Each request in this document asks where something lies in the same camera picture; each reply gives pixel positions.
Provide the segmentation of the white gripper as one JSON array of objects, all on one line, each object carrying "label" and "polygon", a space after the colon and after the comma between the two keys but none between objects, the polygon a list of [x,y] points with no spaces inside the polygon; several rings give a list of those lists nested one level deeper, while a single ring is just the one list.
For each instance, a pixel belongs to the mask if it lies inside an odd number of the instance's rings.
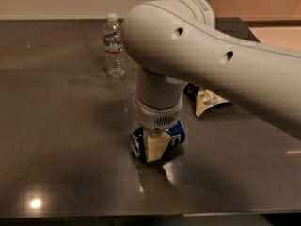
[{"label": "white gripper", "polygon": [[170,135],[164,131],[173,127],[182,111],[182,98],[168,109],[151,108],[134,97],[135,118],[145,129],[143,142],[148,163],[159,160],[170,141]]}]

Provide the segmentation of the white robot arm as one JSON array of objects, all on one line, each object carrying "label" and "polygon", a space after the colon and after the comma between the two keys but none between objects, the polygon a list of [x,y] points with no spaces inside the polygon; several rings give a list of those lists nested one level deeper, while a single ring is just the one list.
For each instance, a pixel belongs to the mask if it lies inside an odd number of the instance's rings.
[{"label": "white robot arm", "polygon": [[136,157],[148,162],[183,142],[182,92],[193,83],[299,137],[301,55],[241,40],[215,28],[205,0],[158,0],[132,8],[121,39],[138,65],[134,90],[139,128],[131,135]]}]

